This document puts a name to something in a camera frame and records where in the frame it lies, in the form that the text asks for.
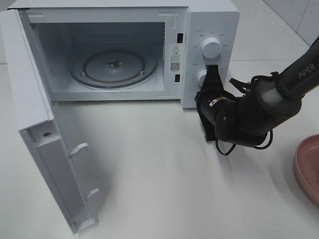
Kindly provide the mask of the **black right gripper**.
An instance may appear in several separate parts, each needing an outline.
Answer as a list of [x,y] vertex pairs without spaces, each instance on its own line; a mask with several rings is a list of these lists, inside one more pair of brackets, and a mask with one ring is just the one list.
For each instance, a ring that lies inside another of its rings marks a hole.
[[[206,65],[203,85],[222,86],[218,65]],[[197,93],[195,102],[206,141],[239,141],[237,103],[233,95],[220,89],[202,88]]]

